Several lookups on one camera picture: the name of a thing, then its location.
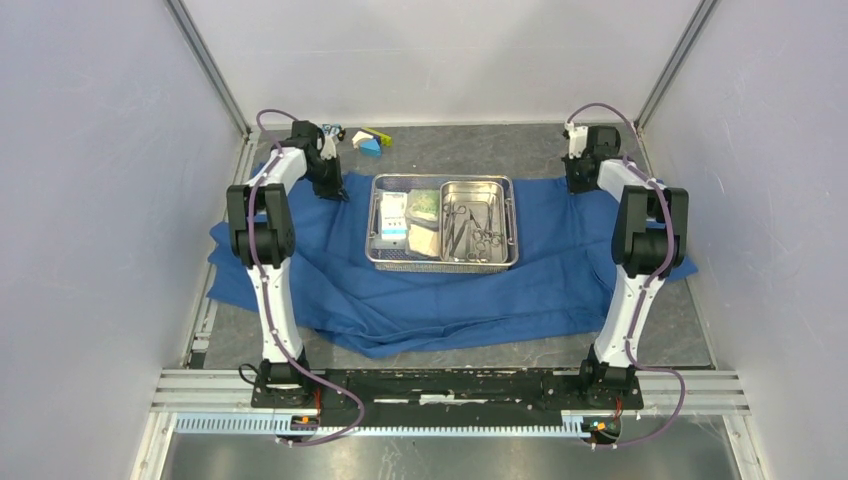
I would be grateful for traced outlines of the blue surgical drape cloth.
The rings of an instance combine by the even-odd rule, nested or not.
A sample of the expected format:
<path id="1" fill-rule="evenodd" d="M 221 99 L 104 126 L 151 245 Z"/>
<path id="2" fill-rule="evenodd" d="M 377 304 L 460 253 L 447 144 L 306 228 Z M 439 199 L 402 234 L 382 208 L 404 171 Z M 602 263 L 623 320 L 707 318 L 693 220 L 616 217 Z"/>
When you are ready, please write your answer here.
<path id="1" fill-rule="evenodd" d="M 616 277 L 617 202 L 569 193 L 561 178 L 514 181 L 517 263 L 491 274 L 378 270 L 365 254 L 373 179 L 348 173 L 346 202 L 308 181 L 288 200 L 296 234 L 295 319 L 370 358 L 591 333 L 602 328 Z"/>

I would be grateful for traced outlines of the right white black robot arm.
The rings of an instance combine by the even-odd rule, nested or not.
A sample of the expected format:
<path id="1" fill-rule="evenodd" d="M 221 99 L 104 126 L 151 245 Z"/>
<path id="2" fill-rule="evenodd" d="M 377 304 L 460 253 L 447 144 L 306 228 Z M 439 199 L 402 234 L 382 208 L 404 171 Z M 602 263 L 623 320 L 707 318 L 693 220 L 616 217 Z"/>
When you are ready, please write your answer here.
<path id="1" fill-rule="evenodd" d="M 603 191 L 617 203 L 610 243 L 614 291 L 604 325 L 580 365 L 577 392 L 591 409 L 640 404 L 638 345 L 650 307 L 685 258 L 689 194 L 666 187 L 621 155 L 608 125 L 564 125 L 572 194 Z"/>

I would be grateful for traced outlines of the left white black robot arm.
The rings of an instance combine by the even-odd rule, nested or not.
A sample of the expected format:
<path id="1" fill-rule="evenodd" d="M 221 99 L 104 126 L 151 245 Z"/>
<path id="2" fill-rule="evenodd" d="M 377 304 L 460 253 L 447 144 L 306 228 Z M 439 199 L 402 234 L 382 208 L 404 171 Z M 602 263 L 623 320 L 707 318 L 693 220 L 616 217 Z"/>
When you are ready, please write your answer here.
<path id="1" fill-rule="evenodd" d="M 294 315 L 290 273 L 296 234 L 289 194 L 306 179 L 317 197 L 347 200 L 337 152 L 345 136 L 338 124 L 296 120 L 266 164 L 226 192 L 231 249 L 251 281 L 261 320 L 262 360 L 251 382 L 254 408 L 307 406 L 320 387 Z"/>

